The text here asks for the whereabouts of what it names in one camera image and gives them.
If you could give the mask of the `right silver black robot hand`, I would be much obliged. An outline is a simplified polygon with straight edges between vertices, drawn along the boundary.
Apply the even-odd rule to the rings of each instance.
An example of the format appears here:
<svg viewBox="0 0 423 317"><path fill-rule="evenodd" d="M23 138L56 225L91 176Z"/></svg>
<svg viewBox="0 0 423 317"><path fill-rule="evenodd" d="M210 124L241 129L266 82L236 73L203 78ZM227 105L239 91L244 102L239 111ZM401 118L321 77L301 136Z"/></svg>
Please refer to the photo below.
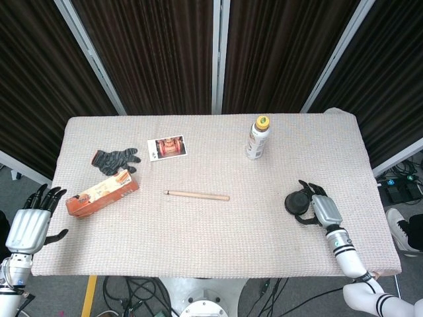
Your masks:
<svg viewBox="0 0 423 317"><path fill-rule="evenodd" d="M324 229L333 226L339 227L342 222L342 216L338 210L335 202L327 195L325 190L316 184L307 183L306 181L299 180L303 186L303 192L307 198L306 209L304 212L295 215L295 219L302 225L320 225ZM308 211L309 208L313 209L313 218L304 219L302 215Z"/></svg>

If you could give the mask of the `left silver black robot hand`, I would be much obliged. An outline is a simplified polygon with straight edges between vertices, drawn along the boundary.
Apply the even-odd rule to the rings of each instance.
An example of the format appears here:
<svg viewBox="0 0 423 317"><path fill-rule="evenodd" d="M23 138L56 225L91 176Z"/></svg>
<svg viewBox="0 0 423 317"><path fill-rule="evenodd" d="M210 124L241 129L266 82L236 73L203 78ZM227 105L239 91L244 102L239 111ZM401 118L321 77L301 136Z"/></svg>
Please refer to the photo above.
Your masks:
<svg viewBox="0 0 423 317"><path fill-rule="evenodd" d="M46 188L46 184L41 185L17 211L5 241L10 253L34 255L43 246L60 241L69 232L63 229L56 235L48 235L52 216L67 190L59 186L50 190Z"/></svg>

